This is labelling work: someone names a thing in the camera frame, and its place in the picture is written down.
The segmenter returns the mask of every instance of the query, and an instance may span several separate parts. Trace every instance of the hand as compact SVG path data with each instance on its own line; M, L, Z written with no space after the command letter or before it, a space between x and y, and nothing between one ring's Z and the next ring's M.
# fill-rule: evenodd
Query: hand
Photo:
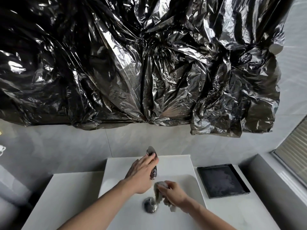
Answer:
M167 197L171 204L179 207L182 211L186 211L186 205L188 202L189 196L180 188L176 182L165 181L165 183L171 189L167 189L161 185L158 185L159 191Z
M141 159L137 159L129 169L123 182L127 183L132 194L143 194L152 186L150 173L158 164L159 158L155 158L156 154L151 156L147 154Z

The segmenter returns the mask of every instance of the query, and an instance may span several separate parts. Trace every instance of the crumpled black plastic sheet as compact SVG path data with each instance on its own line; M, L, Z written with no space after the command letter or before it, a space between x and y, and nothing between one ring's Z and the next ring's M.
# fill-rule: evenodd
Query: crumpled black plastic sheet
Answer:
M270 132L293 0L6 0L0 118Z

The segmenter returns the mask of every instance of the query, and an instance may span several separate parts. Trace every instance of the person's left hand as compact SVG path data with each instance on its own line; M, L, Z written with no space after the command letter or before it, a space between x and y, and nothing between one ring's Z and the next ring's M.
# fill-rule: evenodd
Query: person's left hand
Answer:
M133 194L143 194L150 189L152 185L150 173L159 162L159 158L155 158L155 156L155 153L151 156L146 154L141 159L137 159L129 169L123 182L127 183Z

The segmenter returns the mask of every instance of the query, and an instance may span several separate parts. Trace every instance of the white sink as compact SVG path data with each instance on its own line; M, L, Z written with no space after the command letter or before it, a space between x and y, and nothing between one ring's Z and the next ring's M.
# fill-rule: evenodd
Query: white sink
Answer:
M107 160L99 197L110 190L129 170L137 158L109 158ZM160 156L157 165L157 178L153 181L170 180L178 182L181 188L192 198L205 206L189 155ZM170 208L160 203L158 210L149 214L143 209L142 202L147 197L154 197L154 189L144 194L133 195L117 213L108 230L187 230L199 229L194 220L180 209L171 212Z

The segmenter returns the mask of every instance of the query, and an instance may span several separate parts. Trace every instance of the black square tray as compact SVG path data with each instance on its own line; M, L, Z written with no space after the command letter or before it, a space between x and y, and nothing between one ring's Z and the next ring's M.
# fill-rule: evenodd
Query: black square tray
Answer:
M250 193L232 164L197 167L209 198Z

